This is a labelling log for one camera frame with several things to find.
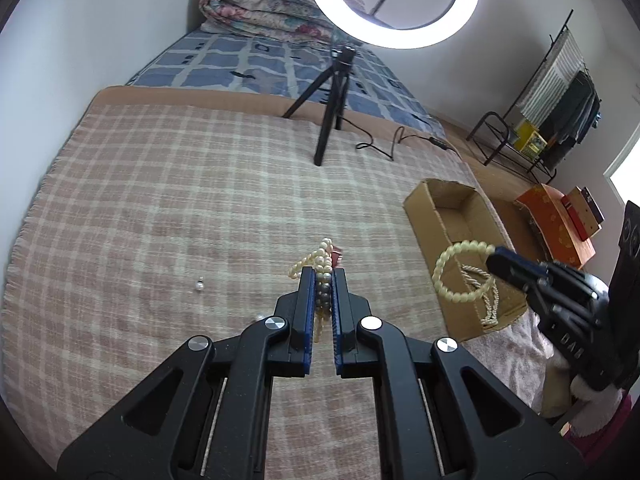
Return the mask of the brown cardboard box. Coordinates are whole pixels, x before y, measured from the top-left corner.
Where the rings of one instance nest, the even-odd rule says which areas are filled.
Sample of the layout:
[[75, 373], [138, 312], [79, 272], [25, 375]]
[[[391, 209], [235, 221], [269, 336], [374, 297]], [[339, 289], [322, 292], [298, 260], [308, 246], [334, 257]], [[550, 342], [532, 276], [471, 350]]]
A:
[[524, 294], [488, 271], [489, 253], [511, 242], [475, 188], [425, 179], [407, 196], [404, 208], [450, 336], [470, 340], [502, 330], [525, 313]]

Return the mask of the striped white towel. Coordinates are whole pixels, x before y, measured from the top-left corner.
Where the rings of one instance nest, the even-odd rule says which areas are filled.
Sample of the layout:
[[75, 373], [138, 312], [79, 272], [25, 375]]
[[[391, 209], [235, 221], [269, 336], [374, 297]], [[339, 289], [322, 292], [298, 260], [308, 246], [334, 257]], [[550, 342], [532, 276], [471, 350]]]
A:
[[564, 28], [537, 70], [516, 107], [539, 127], [558, 105], [575, 76], [586, 67], [584, 56], [568, 28]]

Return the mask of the red book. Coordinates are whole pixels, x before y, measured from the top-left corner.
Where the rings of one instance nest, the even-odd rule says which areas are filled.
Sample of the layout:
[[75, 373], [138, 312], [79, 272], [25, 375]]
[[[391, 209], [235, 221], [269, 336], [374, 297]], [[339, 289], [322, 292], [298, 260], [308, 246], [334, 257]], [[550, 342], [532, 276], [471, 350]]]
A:
[[589, 240], [600, 231], [604, 215], [588, 188], [575, 186], [561, 198], [581, 240]]

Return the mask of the yellow crate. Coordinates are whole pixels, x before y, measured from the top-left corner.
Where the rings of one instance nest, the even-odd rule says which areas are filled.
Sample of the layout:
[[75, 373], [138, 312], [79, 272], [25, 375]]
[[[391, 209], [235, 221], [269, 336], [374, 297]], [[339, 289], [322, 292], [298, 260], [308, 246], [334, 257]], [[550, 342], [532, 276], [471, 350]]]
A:
[[537, 128], [524, 119], [516, 129], [518, 138], [514, 148], [523, 156], [535, 159], [547, 146], [547, 141], [539, 134]]

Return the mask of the dark hanging clothes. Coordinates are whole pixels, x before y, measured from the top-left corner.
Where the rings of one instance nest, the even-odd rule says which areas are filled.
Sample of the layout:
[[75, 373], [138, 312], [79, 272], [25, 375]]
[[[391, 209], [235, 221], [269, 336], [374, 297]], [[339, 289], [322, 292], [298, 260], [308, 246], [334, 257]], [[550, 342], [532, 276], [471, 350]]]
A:
[[555, 170], [568, 153], [582, 143], [589, 130], [597, 128], [600, 106], [590, 75], [581, 70], [540, 126], [539, 133], [547, 142], [540, 158], [547, 169]]

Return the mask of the blue patterned bed sheet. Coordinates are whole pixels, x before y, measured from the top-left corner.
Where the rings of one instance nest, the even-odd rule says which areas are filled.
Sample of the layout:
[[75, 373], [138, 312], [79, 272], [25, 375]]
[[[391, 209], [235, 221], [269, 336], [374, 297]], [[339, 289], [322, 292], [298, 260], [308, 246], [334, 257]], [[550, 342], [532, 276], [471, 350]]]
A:
[[[128, 81], [130, 86], [214, 89], [295, 100], [331, 65], [327, 46], [194, 30]], [[373, 52], [357, 50], [346, 108], [431, 134], [440, 122]]]

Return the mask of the black tripod stand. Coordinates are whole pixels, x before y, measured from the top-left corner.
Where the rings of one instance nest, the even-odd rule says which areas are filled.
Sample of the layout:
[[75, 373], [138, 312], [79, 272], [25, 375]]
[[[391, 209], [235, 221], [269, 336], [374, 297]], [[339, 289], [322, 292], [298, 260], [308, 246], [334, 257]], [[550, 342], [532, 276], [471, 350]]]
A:
[[324, 70], [283, 114], [283, 118], [291, 118], [296, 110], [320, 89], [322, 84], [328, 80], [331, 81], [329, 97], [326, 100], [326, 108], [314, 152], [314, 164], [318, 167], [322, 165], [331, 131], [334, 128], [338, 130], [342, 128], [350, 73], [355, 56], [356, 50], [354, 48], [342, 47], [334, 56], [331, 66]]

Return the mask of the orange box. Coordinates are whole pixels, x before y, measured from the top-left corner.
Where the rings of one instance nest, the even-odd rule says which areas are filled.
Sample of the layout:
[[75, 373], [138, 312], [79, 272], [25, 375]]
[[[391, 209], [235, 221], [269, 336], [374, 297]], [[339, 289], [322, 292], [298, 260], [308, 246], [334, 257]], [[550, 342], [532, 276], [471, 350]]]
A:
[[581, 240], [562, 204], [563, 193], [546, 184], [536, 184], [514, 200], [533, 221], [552, 260], [582, 270], [596, 254], [591, 240]]

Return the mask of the black clothes rack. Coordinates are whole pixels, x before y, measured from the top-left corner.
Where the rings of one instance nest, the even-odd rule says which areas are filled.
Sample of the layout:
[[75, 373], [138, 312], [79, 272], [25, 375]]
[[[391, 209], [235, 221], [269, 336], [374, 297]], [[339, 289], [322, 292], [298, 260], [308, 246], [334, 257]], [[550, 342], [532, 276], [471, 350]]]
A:
[[601, 118], [601, 99], [565, 21], [526, 85], [503, 112], [488, 110], [466, 140], [484, 164], [533, 183], [551, 183], [560, 163]]

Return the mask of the folded floral quilt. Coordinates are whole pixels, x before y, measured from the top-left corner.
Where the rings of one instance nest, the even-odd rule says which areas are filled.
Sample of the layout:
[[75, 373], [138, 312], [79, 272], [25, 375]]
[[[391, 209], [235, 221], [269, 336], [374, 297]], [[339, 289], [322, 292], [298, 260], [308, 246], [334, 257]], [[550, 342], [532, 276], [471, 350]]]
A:
[[331, 22], [314, 0], [200, 0], [205, 23], [291, 44], [329, 44]]

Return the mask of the pink plaid blanket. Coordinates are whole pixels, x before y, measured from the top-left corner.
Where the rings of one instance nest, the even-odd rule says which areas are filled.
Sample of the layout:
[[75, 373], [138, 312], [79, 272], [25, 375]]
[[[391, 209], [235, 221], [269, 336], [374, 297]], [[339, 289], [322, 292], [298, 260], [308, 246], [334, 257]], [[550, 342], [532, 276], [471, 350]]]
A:
[[287, 105], [111, 87], [73, 128], [2, 300], [6, 404], [48, 465], [189, 337], [232, 337], [271, 312], [322, 238], [376, 315], [423, 340], [446, 332], [402, 204], [427, 178], [474, 185], [470, 167], [416, 139], [386, 159], [347, 130], [318, 167], [321, 110], [285, 119]]

